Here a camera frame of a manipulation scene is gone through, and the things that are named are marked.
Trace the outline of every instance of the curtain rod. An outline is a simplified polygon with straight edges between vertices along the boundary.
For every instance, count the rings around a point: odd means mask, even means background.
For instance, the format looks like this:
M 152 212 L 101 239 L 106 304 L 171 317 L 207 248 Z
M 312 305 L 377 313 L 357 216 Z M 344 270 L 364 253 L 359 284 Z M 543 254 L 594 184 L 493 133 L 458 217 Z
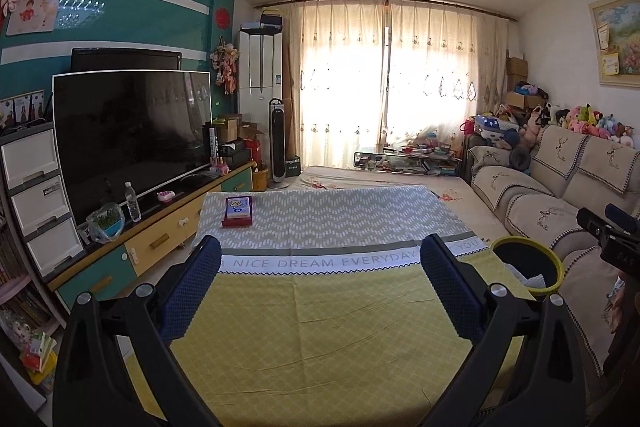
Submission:
M 270 8 L 272 6 L 282 6 L 283 4 L 292 4 L 295 2 L 305 2 L 305 1 L 327 1 L 327 0 L 289 0 L 289 1 L 279 1 L 279 2 L 272 2 L 270 4 L 260 4 L 259 6 L 256 6 L 255 9 L 264 9 L 264 8 Z M 426 2 L 429 4 L 437 4 L 440 6 L 451 6 L 453 8 L 462 8 L 465 10 L 471 10 L 474 12 L 479 12 L 479 13 L 484 13 L 486 15 L 493 15 L 494 17 L 500 17 L 500 19 L 507 19 L 511 22 L 518 22 L 517 19 L 514 19 L 513 17 L 509 17 L 508 15 L 503 15 L 501 13 L 495 13 L 495 12 L 489 12 L 487 10 L 482 10 L 480 8 L 474 8 L 472 6 L 467 6 L 465 4 L 455 4 L 452 2 L 445 2 L 445 1 L 436 1 L 436 0 L 399 0 L 399 1 L 412 1 L 412 2 Z

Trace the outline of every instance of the blue mesh padding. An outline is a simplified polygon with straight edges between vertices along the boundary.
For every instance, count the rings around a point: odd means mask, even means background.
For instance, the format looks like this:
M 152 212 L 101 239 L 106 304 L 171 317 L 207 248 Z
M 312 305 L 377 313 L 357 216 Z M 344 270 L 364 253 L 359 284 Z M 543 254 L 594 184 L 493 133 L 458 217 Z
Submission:
M 484 335 L 482 305 L 462 274 L 431 237 L 422 242 L 420 263 L 458 335 L 476 345 Z
M 221 260 L 220 242 L 212 237 L 183 272 L 160 310 L 162 327 L 159 333 L 166 343 L 183 337 L 187 332 L 193 315 L 220 269 Z

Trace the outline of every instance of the teal wall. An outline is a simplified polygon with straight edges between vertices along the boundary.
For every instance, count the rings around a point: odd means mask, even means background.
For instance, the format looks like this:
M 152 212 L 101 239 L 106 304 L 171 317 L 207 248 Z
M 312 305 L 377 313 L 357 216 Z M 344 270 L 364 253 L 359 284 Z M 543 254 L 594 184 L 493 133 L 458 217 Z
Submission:
M 215 10 L 226 8 L 233 17 L 234 0 L 193 0 L 209 7 L 209 15 L 162 0 L 94 0 L 104 3 L 104 13 L 90 23 L 52 32 L 7 36 L 5 20 L 0 34 L 0 48 L 57 41 L 120 41 L 173 46 L 210 53 L 223 34 L 231 40 L 229 27 L 221 32 L 213 22 Z M 36 58 L 0 66 L 0 98 L 30 90 L 50 93 L 51 75 L 68 71 L 70 57 Z M 207 60 L 183 58 L 185 70 L 210 71 Z M 215 76 L 212 72 L 212 84 Z M 214 113 L 228 112 L 231 97 L 223 89 L 212 88 Z

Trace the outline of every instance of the black television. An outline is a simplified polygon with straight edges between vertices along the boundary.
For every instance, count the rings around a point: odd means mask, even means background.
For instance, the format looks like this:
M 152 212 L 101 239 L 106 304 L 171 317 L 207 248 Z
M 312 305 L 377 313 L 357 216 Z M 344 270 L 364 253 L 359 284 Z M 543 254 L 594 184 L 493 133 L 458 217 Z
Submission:
M 53 76 L 60 168 L 76 223 L 207 164 L 202 125 L 211 119 L 202 71 L 114 70 Z
M 181 70 L 182 54 L 138 48 L 73 48 L 71 72 L 104 70 Z

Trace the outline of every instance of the yellow tablecloth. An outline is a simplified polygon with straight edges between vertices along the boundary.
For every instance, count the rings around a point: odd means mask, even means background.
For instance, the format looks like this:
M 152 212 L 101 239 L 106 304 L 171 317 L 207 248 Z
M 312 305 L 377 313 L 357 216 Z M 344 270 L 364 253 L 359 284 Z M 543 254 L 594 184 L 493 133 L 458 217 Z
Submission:
M 490 250 L 459 258 L 530 298 Z M 171 349 L 225 427 L 415 426 L 465 360 L 419 265 L 313 276 L 216 276 Z M 495 387 L 504 388 L 520 340 Z M 145 408 L 162 416 L 134 355 Z

